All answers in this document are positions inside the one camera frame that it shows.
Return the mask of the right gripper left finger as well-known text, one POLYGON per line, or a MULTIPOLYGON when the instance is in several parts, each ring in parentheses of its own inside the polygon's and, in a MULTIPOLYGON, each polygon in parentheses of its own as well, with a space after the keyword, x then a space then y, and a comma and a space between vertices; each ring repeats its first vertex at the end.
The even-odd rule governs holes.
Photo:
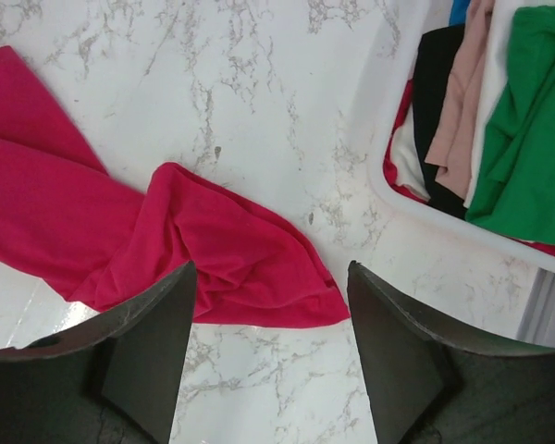
POLYGON ((196 296, 193 263, 74 327, 0 350, 0 443, 167 443, 196 296))

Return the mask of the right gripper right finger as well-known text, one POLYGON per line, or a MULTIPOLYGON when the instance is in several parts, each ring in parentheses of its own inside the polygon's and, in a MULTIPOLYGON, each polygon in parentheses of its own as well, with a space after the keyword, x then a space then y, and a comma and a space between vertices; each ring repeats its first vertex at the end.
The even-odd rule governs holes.
POLYGON ((347 292, 381 443, 555 443, 555 349, 466 324, 351 262, 347 292))

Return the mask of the pink red t shirt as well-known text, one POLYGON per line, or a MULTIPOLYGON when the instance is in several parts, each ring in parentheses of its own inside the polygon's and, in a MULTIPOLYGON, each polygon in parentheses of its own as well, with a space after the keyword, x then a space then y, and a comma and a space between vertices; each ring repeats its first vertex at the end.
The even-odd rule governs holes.
POLYGON ((263 206, 167 162, 110 177, 23 59, 0 48, 0 262, 103 312, 196 265, 194 318, 325 327, 348 307, 313 244, 263 206))

